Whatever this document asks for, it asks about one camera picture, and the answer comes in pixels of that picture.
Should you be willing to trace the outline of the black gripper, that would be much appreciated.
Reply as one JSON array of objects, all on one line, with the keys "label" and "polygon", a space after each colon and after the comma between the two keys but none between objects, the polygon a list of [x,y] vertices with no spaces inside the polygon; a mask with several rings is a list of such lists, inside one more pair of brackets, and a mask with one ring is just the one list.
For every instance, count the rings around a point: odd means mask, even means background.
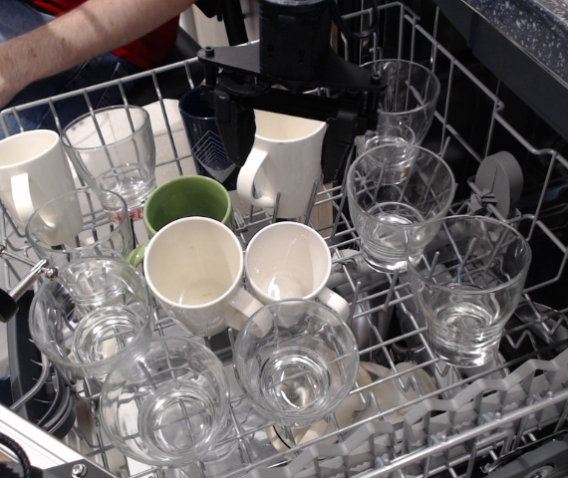
[{"label": "black gripper", "polygon": [[278,52],[275,75],[262,70],[260,42],[205,47],[197,59],[205,69],[204,94],[215,110],[228,159],[238,167],[252,150],[256,131],[253,109],[313,120],[326,120],[322,148],[325,180],[339,180],[364,120],[378,116],[381,81],[341,58],[332,49],[312,61],[311,76],[299,77],[290,52]]}]

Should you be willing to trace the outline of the person's bare forearm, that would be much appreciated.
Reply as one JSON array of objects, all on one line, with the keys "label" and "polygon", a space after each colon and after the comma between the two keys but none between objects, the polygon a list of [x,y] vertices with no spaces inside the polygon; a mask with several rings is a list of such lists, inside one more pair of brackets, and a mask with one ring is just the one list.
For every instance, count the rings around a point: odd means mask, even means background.
[{"label": "person's bare forearm", "polygon": [[0,110],[27,86],[128,44],[187,10],[190,1],[86,1],[0,44]]}]

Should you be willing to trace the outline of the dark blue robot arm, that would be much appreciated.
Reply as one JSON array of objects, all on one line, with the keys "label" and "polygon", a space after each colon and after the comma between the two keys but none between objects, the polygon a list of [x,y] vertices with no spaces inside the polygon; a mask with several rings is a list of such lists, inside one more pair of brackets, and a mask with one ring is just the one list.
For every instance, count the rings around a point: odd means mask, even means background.
[{"label": "dark blue robot arm", "polygon": [[266,111],[325,122],[323,175],[342,179],[355,137],[377,126],[382,82],[334,51],[332,28],[341,24],[334,1],[262,1],[258,42],[199,51],[203,97],[233,163],[245,164],[255,113]]}]

